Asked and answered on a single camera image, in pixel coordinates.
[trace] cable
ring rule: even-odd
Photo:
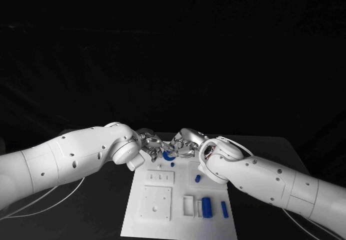
[[[290,217],[290,219],[296,222],[296,224],[299,225],[299,227],[310,234],[310,236],[313,238],[316,238],[317,240],[320,240],[303,227],[301,225],[297,223],[297,221],[294,220],[294,218],[291,217],[291,215],[287,213],[287,211],[283,209],[283,211],[286,212],[287,216]]]
[[[85,177],[82,178],[82,180],[81,180],[81,182],[79,182],[79,184],[78,184],[78,186],[77,186],[77,188],[74,189],[74,191],[72,191],[72,193],[77,191],[77,189],[79,188],[79,186],[81,186],[81,184],[82,184],[82,182],[84,182],[84,180],[85,180]],[[65,201],[65,199],[72,195],[72,193],[54,205],[54,206],[51,206],[49,208],[46,208],[45,210],[42,210],[42,211],[38,211],[38,212],[35,212],[35,213],[32,213],[32,214],[26,214],[26,215],[19,215],[19,216],[9,216],[7,218],[20,218],[20,217],[28,217],[28,216],[32,216],[32,215],[35,215],[35,214],[41,214],[42,212],[45,212],[46,210],[49,210],[51,208],[54,208],[59,203],[62,203],[64,201]]]
[[[340,238],[339,236],[336,236],[323,226],[320,226],[314,221],[312,221],[309,218],[304,217],[304,219],[314,224],[322,230],[325,230],[336,239],[339,240],[345,240],[343,238]]]
[[[48,196],[48,194],[58,188],[59,186],[55,186],[51,190],[49,190],[49,192],[46,192],[45,193],[45,195],[43,196],[41,196],[33,202],[30,202],[26,206],[23,206],[19,210],[16,210],[15,212],[12,212],[12,213],[9,213],[6,216],[3,216],[2,218],[0,218],[0,221],[3,220],[3,219],[6,219],[6,218],[12,218],[10,216],[13,215],[13,214],[16,214],[19,211],[22,211],[23,209],[26,209],[29,206],[32,206],[45,196]]]
[[[228,140],[229,142],[232,142],[238,147],[241,147],[242,150],[245,150],[247,153],[248,153],[251,156],[254,156],[252,152],[251,152],[238,142],[229,140],[228,138],[227,138],[227,140]],[[303,226],[297,223],[297,221],[294,220],[294,218],[291,217],[291,215],[287,213],[287,211],[286,211],[284,209],[283,209],[283,211],[284,211],[284,213],[287,214],[287,216],[290,217],[290,219],[294,221],[294,223],[299,225],[299,227],[309,233],[309,235],[310,235],[314,239],[320,240],[320,239],[303,228]]]

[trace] white platform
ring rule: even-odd
[[[134,171],[121,236],[175,240],[237,240],[228,186],[215,183],[195,168],[199,165],[198,157],[178,157],[173,161],[159,158],[153,163],[150,156],[143,151],[140,151],[140,154],[146,162]],[[175,172],[173,184],[146,181],[149,170]],[[199,183],[192,181],[198,174],[201,175]],[[162,217],[153,218],[153,214],[162,214],[160,209],[163,208],[157,207],[162,202],[159,203],[153,199],[144,204],[143,200],[140,200],[146,196],[149,197],[144,192],[146,186],[172,188],[169,221],[163,220]],[[193,217],[183,216],[183,196],[193,196]],[[198,217],[196,201],[202,200],[203,197],[211,198],[212,218]],[[227,205],[228,218],[224,218],[222,202]],[[150,219],[143,219],[143,212],[150,213]]]

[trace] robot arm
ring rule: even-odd
[[[127,164],[134,171],[144,163],[141,149],[150,152],[153,160],[160,155],[152,147],[154,136],[146,129],[137,133],[127,125],[113,122],[105,127],[72,131],[26,150],[2,155],[0,210],[42,190],[82,179],[108,161]]]
[[[346,238],[346,189],[258,157],[244,157],[224,137],[208,139],[183,128],[170,144],[199,151],[199,170],[219,184],[228,181],[263,202],[290,210]],[[172,151],[169,157],[186,157]]]

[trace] black table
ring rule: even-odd
[[[157,135],[165,141],[170,141],[176,134],[157,133]],[[255,156],[309,174],[293,146],[284,138],[232,135],[224,137],[242,144]],[[126,164],[116,165],[108,162],[101,170],[85,178],[74,195],[56,207],[38,215],[0,221],[0,239],[139,240],[136,237],[120,237],[133,177],[134,173]],[[78,183],[79,181],[58,187],[20,214],[48,208],[69,194]],[[231,183],[228,194],[239,240],[313,239],[280,208],[242,193]]]

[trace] black background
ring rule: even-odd
[[[7,151],[110,122],[284,137],[346,187],[345,16],[313,0],[3,5]]]

